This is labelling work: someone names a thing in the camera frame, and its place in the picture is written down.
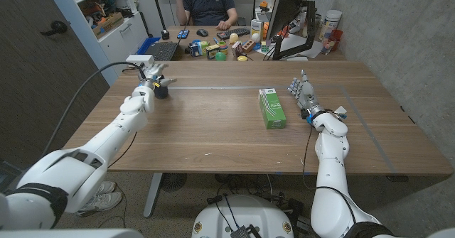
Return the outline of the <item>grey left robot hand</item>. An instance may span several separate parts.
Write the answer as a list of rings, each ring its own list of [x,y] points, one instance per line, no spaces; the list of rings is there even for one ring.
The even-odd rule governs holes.
[[[173,82],[176,82],[176,78],[166,78],[163,75],[164,69],[168,67],[165,63],[155,63],[149,66],[144,66],[142,72],[144,73],[145,78],[141,78],[140,85],[147,86],[150,88],[155,87],[167,87]]]

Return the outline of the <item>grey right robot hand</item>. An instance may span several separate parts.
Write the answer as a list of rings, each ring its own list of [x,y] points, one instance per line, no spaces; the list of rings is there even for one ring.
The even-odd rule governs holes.
[[[301,71],[301,79],[294,78],[287,90],[295,97],[302,119],[312,121],[317,114],[325,112],[325,109],[319,104],[314,87],[304,70]]]

